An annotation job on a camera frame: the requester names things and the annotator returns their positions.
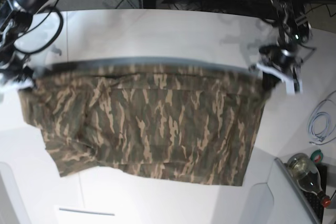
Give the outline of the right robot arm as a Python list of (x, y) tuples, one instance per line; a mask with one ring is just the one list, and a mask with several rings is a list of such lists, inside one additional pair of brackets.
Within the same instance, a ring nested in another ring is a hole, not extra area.
[[(31, 55), (48, 48), (60, 35), (64, 19), (56, 7), (58, 0), (5, 0), (1, 5), (1, 74), (9, 79), (32, 79), (33, 70), (26, 65)], [(15, 47), (15, 41), (31, 31), (33, 16), (48, 10), (59, 17), (59, 27), (44, 46), (34, 51)]]

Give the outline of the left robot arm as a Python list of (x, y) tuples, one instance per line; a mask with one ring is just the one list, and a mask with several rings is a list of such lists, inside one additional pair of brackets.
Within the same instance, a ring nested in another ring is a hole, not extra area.
[(276, 11), (279, 37), (277, 44), (259, 48), (261, 59), (256, 68), (263, 74), (288, 74), (306, 63), (316, 51), (315, 47), (305, 45), (311, 38), (307, 0), (270, 0), (270, 3)]

